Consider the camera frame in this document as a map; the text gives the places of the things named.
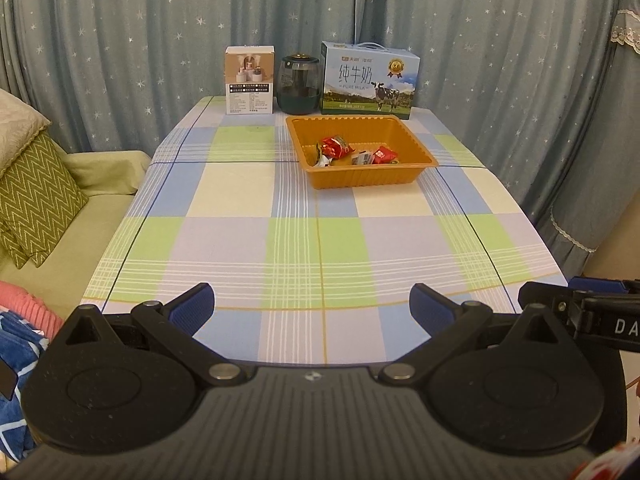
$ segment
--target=plaid tablecloth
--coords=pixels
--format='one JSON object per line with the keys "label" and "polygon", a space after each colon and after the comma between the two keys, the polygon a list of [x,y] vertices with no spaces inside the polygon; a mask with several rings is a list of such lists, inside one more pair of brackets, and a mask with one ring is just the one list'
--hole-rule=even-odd
{"label": "plaid tablecloth", "polygon": [[519,312],[527,280],[565,284],[500,181],[430,111],[406,124],[438,159],[412,184],[314,190],[286,115],[225,115],[201,100],[156,151],[85,292],[105,313],[216,293],[196,334],[227,358],[394,360],[429,338],[408,293]]}

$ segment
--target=sofa armrest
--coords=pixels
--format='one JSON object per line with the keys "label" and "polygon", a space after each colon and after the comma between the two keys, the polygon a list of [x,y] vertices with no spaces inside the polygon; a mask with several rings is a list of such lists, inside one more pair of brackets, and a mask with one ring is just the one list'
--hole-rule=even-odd
{"label": "sofa armrest", "polygon": [[151,163],[146,153],[134,151],[71,153],[61,159],[87,196],[135,194]]}

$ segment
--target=sofa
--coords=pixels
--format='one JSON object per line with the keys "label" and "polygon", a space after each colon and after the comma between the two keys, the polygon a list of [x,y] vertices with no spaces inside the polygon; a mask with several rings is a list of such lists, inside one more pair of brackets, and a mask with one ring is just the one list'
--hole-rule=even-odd
{"label": "sofa", "polygon": [[88,203],[40,267],[17,269],[0,246],[0,281],[25,288],[63,319],[78,306],[107,244],[124,217],[151,162],[143,152],[67,154],[60,158]]}

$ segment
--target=lace trim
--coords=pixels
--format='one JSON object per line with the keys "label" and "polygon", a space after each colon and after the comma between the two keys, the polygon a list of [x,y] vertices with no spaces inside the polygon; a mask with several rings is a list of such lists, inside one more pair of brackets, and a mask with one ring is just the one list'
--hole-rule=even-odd
{"label": "lace trim", "polygon": [[583,251],[587,251],[588,253],[594,253],[596,251],[596,249],[590,249],[588,247],[585,247],[578,240],[574,240],[573,238],[571,238],[571,236],[569,236],[569,234],[566,231],[560,228],[560,226],[556,223],[556,219],[554,218],[553,206],[551,206],[550,214],[551,214],[551,223],[556,228],[556,231],[558,231],[562,236],[564,236],[567,240],[569,240],[573,245],[575,245],[576,247],[580,247]]}
{"label": "lace trim", "polygon": [[[620,9],[618,11],[618,14],[630,16],[634,20],[638,20],[638,22],[640,23],[640,16],[638,16],[632,10]],[[632,22],[627,21],[627,23],[624,23],[624,25],[631,25],[631,23]],[[636,51],[636,54],[640,54],[640,30],[634,30],[631,26],[626,27],[614,24],[611,28],[610,40],[612,43],[619,43],[620,45],[628,44],[628,46]]]}

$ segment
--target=dark glass jar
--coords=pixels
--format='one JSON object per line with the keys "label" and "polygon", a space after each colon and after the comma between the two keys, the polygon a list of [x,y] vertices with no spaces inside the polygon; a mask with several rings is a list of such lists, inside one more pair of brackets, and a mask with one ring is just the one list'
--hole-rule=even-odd
{"label": "dark glass jar", "polygon": [[285,56],[280,62],[276,99],[280,109],[292,115],[307,115],[320,101],[320,60],[306,54]]}

